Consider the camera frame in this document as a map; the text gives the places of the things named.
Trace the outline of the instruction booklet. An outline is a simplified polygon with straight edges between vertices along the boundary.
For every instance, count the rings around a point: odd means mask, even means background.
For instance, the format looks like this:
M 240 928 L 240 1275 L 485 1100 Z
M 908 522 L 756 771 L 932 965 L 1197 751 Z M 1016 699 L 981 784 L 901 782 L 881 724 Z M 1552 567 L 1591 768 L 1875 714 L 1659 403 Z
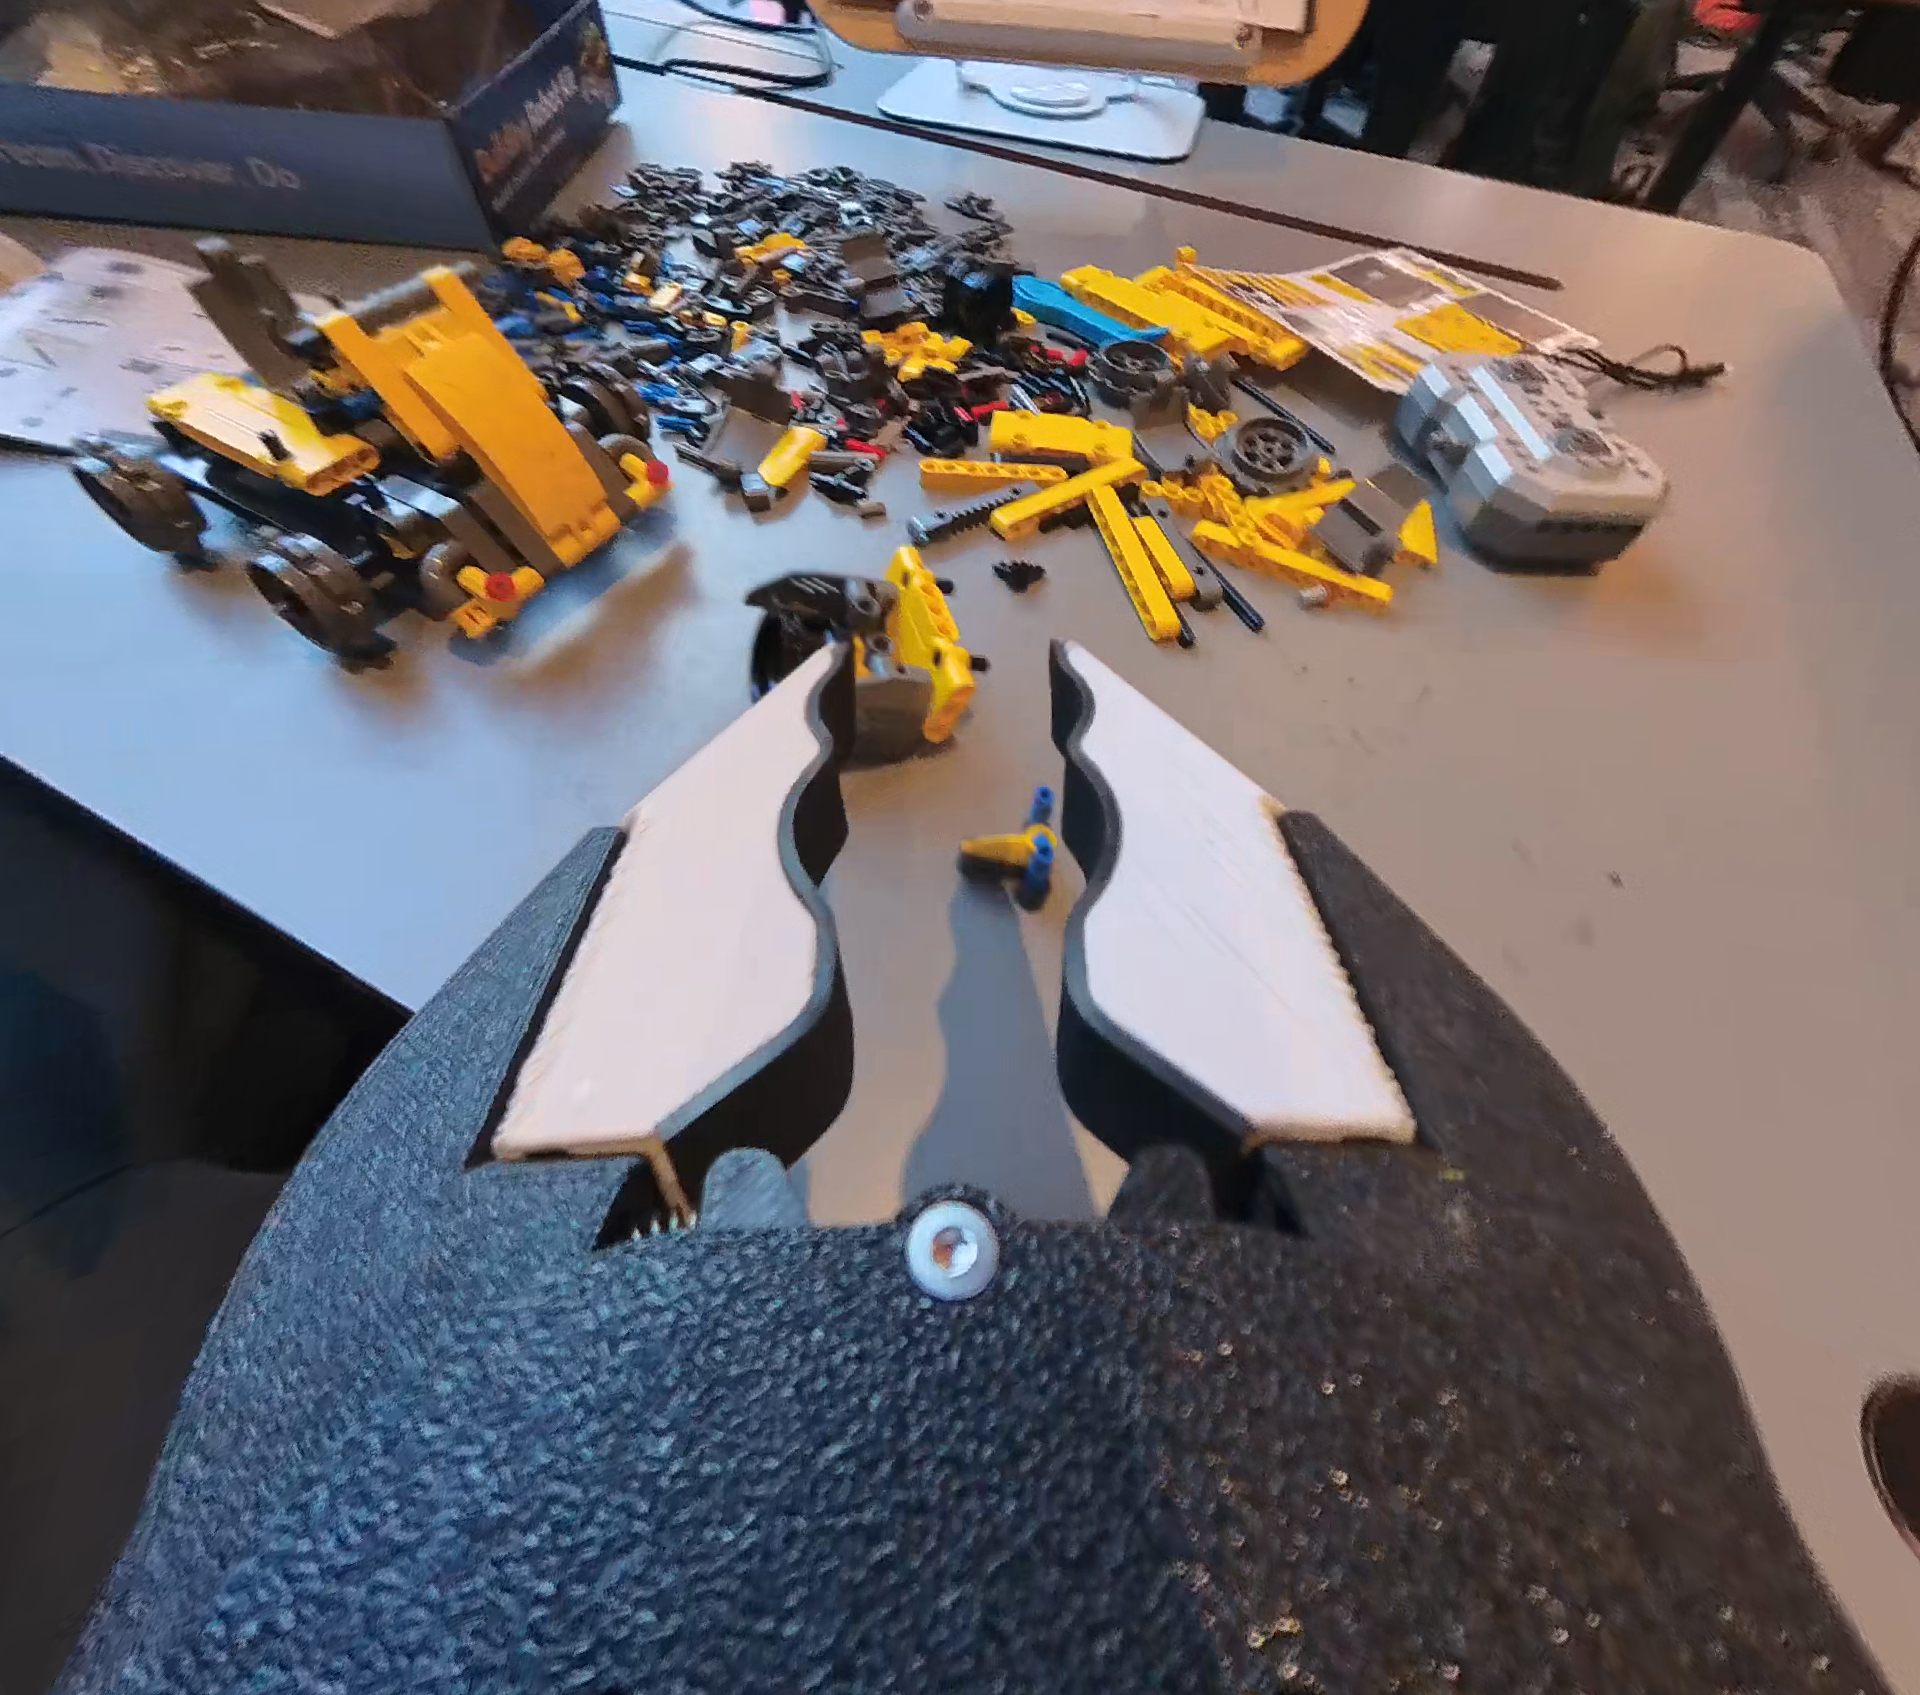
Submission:
M 245 372 L 192 284 L 186 266 L 109 247 L 69 247 L 19 276 L 3 296 L 6 448 L 142 439 L 157 392 L 202 372 Z

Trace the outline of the grey battery box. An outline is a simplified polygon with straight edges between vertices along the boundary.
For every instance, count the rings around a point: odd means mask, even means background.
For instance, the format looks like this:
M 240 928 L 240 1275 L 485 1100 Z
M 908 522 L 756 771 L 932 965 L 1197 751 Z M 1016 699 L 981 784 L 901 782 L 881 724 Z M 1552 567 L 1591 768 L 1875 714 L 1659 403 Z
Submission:
M 1582 574 L 1664 511 L 1666 472 L 1552 356 L 1445 356 L 1402 392 L 1394 436 L 1464 546 L 1509 569 Z

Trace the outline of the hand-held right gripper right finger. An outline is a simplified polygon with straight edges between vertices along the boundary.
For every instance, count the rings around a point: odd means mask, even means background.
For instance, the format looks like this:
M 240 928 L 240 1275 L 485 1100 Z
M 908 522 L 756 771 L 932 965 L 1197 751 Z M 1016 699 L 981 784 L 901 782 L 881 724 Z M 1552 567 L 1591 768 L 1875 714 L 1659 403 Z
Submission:
M 1119 1110 L 1155 1086 L 1232 1151 L 1416 1142 L 1282 801 L 1076 640 L 1050 644 L 1047 688 L 1083 877 L 1060 1061 L 1087 1057 Z

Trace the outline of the pile of yellow beams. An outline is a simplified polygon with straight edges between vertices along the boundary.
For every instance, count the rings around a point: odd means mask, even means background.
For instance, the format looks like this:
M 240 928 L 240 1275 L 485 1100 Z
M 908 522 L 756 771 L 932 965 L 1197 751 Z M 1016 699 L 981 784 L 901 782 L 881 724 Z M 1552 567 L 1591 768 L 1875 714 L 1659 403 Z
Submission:
M 999 413 L 988 455 L 923 461 L 925 488 L 965 501 L 1023 491 L 982 526 L 1004 545 L 1091 530 L 1155 643 L 1187 644 L 1190 617 L 1218 604 L 1260 630 L 1264 617 L 1232 572 L 1281 581 L 1306 608 L 1390 608 L 1399 569 L 1439 564 L 1434 502 L 1396 466 L 1343 468 L 1337 445 L 1271 387 L 1317 353 L 1229 292 L 1215 270 L 1237 267 L 1180 247 L 1133 275 L 1077 266 L 1046 276 L 1164 347 L 1180 367 L 1180 403 L 1164 419 L 1130 419 L 1089 383 L 1086 417 Z M 1297 419 L 1322 445 L 1321 472 L 1295 494 L 1240 496 L 1212 441 L 1238 419 L 1267 413 Z

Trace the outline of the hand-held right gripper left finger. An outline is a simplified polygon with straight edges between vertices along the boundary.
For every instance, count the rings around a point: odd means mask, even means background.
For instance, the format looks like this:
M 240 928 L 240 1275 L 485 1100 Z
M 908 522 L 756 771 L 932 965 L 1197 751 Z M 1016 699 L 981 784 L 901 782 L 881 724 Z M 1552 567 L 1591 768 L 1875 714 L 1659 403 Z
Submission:
M 853 650 L 830 643 L 620 822 L 524 1040 L 504 1162 L 798 1160 L 853 1092 L 824 880 L 851 836 Z

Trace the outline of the yellow sticker sheet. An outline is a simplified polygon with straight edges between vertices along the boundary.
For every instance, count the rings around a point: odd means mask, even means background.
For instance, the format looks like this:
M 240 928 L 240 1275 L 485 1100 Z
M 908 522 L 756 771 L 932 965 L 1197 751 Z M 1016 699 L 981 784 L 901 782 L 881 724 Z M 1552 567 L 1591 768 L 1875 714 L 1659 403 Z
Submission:
M 1598 338 L 1421 252 L 1393 247 L 1295 271 L 1215 270 L 1247 306 L 1382 390 L 1456 356 L 1595 353 Z

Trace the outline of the silver monitor stand base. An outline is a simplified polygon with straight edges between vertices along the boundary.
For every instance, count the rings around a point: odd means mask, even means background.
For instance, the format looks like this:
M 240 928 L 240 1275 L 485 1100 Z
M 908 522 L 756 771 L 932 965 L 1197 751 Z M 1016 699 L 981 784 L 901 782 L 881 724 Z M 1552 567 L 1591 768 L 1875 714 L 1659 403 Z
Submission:
M 925 58 L 875 107 L 899 124 L 1157 168 L 1183 163 L 1207 118 L 1176 78 L 981 58 Z

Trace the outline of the person's legs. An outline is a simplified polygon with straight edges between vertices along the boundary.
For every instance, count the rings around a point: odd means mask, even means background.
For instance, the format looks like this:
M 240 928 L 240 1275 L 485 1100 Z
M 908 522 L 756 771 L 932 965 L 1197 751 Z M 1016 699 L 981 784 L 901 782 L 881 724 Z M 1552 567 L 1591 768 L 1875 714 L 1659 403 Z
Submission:
M 6 764 L 6 1243 L 79 1271 L 174 1163 L 286 1175 L 411 1014 Z

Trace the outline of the yellow grey wheel assembly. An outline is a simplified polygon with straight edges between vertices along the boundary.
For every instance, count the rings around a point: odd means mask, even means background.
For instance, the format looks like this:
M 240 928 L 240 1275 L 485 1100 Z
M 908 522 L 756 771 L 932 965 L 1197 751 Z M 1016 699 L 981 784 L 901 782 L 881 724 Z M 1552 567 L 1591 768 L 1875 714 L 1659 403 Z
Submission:
M 846 756 L 889 766 L 947 744 L 977 688 L 947 581 L 899 546 L 882 576 L 789 572 L 742 597 L 755 612 L 749 699 L 768 695 L 824 644 L 851 646 L 853 736 Z

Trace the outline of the dark blue kit box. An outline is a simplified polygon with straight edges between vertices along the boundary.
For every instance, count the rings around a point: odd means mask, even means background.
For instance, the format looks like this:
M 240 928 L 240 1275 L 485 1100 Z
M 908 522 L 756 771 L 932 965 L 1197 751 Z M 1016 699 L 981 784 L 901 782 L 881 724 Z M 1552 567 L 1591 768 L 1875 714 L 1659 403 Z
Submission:
M 3 0 L 6 211 L 486 247 L 613 126 L 598 0 Z

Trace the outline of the black desk grommet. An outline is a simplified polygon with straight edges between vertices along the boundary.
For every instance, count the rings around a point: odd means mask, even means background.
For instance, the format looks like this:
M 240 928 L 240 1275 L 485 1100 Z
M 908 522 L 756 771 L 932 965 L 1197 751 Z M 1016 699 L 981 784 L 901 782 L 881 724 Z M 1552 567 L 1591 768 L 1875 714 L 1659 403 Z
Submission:
M 1886 1373 L 1863 1396 L 1859 1452 L 1879 1507 L 1918 1555 L 1918 1372 Z

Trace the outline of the yellow toy brick car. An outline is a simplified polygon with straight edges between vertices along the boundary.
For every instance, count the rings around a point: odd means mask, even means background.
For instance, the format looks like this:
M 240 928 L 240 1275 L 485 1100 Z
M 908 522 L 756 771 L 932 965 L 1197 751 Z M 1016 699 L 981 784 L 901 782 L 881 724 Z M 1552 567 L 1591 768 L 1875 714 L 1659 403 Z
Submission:
M 633 382 L 593 363 L 548 387 L 468 262 L 308 314 L 261 256 L 199 256 L 240 369 L 157 388 L 152 433 L 79 439 L 73 481 L 184 567 L 216 564 L 219 509 L 252 588 L 342 667 L 383 665 L 405 614 L 496 636 L 668 496 Z

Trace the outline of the blue brick separator tool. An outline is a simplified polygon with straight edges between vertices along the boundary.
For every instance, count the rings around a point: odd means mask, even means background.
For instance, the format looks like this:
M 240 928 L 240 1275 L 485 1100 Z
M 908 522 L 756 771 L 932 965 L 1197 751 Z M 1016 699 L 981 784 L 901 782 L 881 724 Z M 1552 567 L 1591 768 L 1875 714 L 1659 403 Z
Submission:
M 1020 314 L 1089 351 L 1141 335 L 1130 321 L 1074 297 L 1060 282 L 1023 271 L 1013 282 L 1013 292 Z

